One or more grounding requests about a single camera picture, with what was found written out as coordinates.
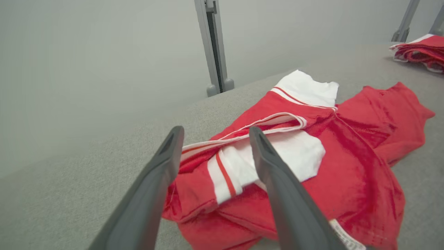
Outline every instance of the stack of folded clothes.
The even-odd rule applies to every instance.
[[[444,37],[425,35],[408,44],[397,44],[390,47],[395,51],[394,60],[401,62],[419,62],[428,70],[444,73]]]

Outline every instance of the gray fabric surface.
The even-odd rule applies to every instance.
[[[400,249],[443,249],[444,77],[421,66],[393,62],[387,46],[337,53],[301,70],[317,81],[340,84],[338,103],[364,85],[386,89],[398,81],[436,112],[426,124],[426,145],[393,169],[407,199]],[[168,116],[97,141],[83,155],[51,158],[0,180],[0,249],[85,249],[141,168],[174,125],[185,127],[185,144],[222,131],[286,73],[207,98]],[[255,250],[277,249],[268,240]],[[191,249],[177,226],[161,221],[156,249]]]

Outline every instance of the red stripe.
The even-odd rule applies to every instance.
[[[219,143],[221,143],[221,142],[218,141],[218,142],[216,142],[216,143],[211,143],[211,144],[207,144],[207,145],[197,146],[197,147],[195,147],[195,148],[191,148],[191,149],[186,149],[186,150],[182,151],[182,154],[188,153],[188,152],[193,151],[193,150],[196,150],[196,149],[205,148],[205,147],[207,147],[207,146],[216,145],[216,144],[219,144]]]
[[[228,176],[228,173],[225,170],[225,167],[222,164],[221,158],[219,156],[219,152],[216,154],[216,161],[218,162],[219,168],[222,172],[223,177],[225,178],[225,182],[228,186],[228,190],[230,191],[231,197],[236,196],[236,190],[234,189],[233,183],[230,180],[230,177]]]
[[[285,95],[287,95],[287,96],[290,97],[291,99],[293,99],[293,100],[295,100],[295,101],[297,101],[297,102],[300,102],[300,103],[302,103],[302,104],[304,104],[304,105],[308,105],[308,106],[312,106],[312,107],[329,108],[329,109],[333,108],[333,107],[325,107],[325,106],[317,106],[317,105],[307,104],[307,103],[302,102],[302,101],[300,101],[300,100],[294,98],[293,96],[289,95],[287,92],[285,92],[283,89],[281,89],[281,88],[279,88],[279,87],[273,87],[273,88],[274,88],[274,89],[279,89],[280,91],[282,91]]]

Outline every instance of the white stripe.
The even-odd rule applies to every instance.
[[[443,69],[429,68],[429,67],[427,66],[426,63],[422,63],[422,64],[424,64],[424,66],[425,66],[430,72],[433,72],[433,73],[442,73],[442,72],[444,72]]]
[[[219,168],[219,164],[216,160],[216,155],[208,161],[208,172],[210,173],[211,180],[214,184],[214,194],[216,195],[216,201],[218,204],[231,198],[230,190]]]
[[[294,99],[292,99],[291,97],[289,97],[288,95],[286,95],[284,92],[282,92],[280,89],[276,89],[273,88],[270,91],[275,92],[276,94],[280,95],[281,97],[285,98],[287,101],[299,104],[299,105],[303,105],[303,106],[309,106],[309,107],[315,107],[315,108],[320,108],[320,109],[332,109],[333,111],[337,110],[337,107],[320,107],[320,106],[314,106],[314,105],[307,105],[307,104],[303,104],[301,102],[298,102]]]
[[[238,132],[238,131],[240,131],[242,129],[254,126],[254,125],[260,123],[261,121],[271,120],[273,117],[280,116],[280,115],[288,115],[288,116],[292,117],[293,119],[297,120],[300,125],[299,126],[290,127],[290,128],[269,129],[269,130],[264,131],[265,134],[277,133],[277,132],[285,132],[285,131],[292,131],[292,130],[297,130],[297,129],[303,129],[304,127],[307,126],[307,120],[305,118],[300,117],[300,116],[295,116],[295,115],[293,115],[291,113],[281,112],[281,113],[276,113],[276,114],[273,114],[271,116],[268,116],[268,117],[266,117],[264,119],[255,121],[254,123],[249,124],[247,126],[244,126],[244,127],[240,128],[240,129],[234,131],[234,132],[231,132],[228,135],[231,135],[232,133]],[[208,145],[206,147],[202,147],[202,148],[199,148],[199,149],[196,149],[196,150],[191,150],[191,151],[189,151],[187,153],[182,154],[181,157],[180,157],[180,161],[186,160],[189,157],[191,157],[191,156],[193,156],[193,155],[195,155],[195,154],[197,154],[199,152],[202,152],[204,150],[208,150],[208,149],[211,149],[211,148],[217,147],[217,146],[222,146],[222,145],[225,145],[227,143],[231,143],[231,142],[238,141],[238,140],[241,140],[241,139],[249,137],[249,135],[247,134],[247,135],[244,135],[244,136],[241,136],[241,137],[235,137],[235,138],[223,140],[223,138],[225,138],[226,136],[222,137],[221,139],[215,140],[215,141],[198,142],[198,143],[190,144],[190,145],[187,145],[187,146],[183,147],[182,151],[185,151],[185,150],[192,149],[192,148],[195,148],[195,147],[200,147],[200,146]]]
[[[424,36],[422,36],[422,37],[420,37],[420,38],[418,38],[418,39],[416,39],[416,40],[413,40],[413,41],[409,42],[408,44],[419,43],[419,42],[421,42],[422,40],[425,40],[425,39],[430,38],[430,37],[432,37],[432,36],[434,36],[434,35],[432,35],[432,34],[427,34],[427,35],[424,35]]]
[[[308,105],[334,107],[339,84],[334,81],[318,82],[310,75],[296,70],[283,77],[275,87]]]
[[[293,116],[282,115],[282,116],[277,116],[275,118],[271,118],[271,119],[269,119],[267,121],[258,122],[258,123],[254,124],[254,125],[255,126],[259,126],[259,125],[274,125],[274,124],[280,124],[280,123],[285,123],[285,122],[294,121],[294,120],[295,119],[294,119]]]

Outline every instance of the gray wall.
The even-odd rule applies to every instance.
[[[442,0],[421,0],[409,39]],[[220,0],[236,87],[387,43],[408,0]],[[192,0],[0,1],[0,177],[206,97]]]
[[[208,84],[193,1],[2,0],[0,177],[206,98]]]
[[[409,0],[219,0],[226,67],[236,87],[301,66],[325,51],[387,44]],[[409,40],[427,34],[442,0],[421,0]]]

